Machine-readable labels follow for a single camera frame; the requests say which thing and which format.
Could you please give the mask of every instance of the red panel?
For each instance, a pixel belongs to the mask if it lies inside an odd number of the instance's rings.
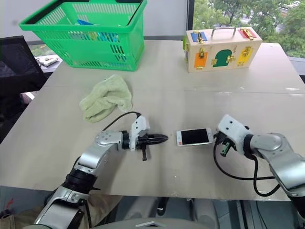
[[[238,30],[239,31],[239,33],[241,34],[241,36],[243,37],[243,38],[249,38],[248,36],[247,36],[247,34],[244,32],[244,31],[242,31],[242,30]],[[248,29],[248,31],[252,34],[252,37],[253,38],[256,38],[257,36],[252,32],[252,30],[251,29]]]

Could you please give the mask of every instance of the tree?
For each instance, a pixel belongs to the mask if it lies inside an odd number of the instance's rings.
[[[252,18],[249,24],[262,39],[275,32],[278,24],[283,23],[279,6],[291,0],[254,0],[251,2]]]
[[[288,11],[284,31],[273,33],[266,42],[279,43],[287,56],[305,58],[305,2]]]
[[[214,25],[227,24],[229,18],[221,10],[215,10],[207,0],[196,0],[194,6],[193,29],[211,29]]]
[[[216,10],[224,12],[224,16],[229,17],[228,25],[232,24],[233,19],[240,19],[243,15],[245,0],[211,0]]]

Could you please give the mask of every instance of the window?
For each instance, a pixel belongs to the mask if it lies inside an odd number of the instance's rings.
[[[55,52],[45,44],[29,45],[29,48],[35,57],[55,54]]]
[[[194,0],[193,29],[251,26],[264,42],[305,58],[305,0]]]

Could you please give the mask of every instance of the wooden box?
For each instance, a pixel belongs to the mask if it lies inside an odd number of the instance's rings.
[[[186,31],[183,49],[188,72],[247,68],[261,43],[251,27]]]

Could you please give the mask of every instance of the orange panel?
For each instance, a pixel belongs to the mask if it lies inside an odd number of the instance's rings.
[[[206,63],[206,59],[208,57],[208,53],[204,52],[203,53],[203,57],[200,56],[200,53],[196,53],[195,56],[195,68],[200,68],[200,67],[205,67],[205,63]]]

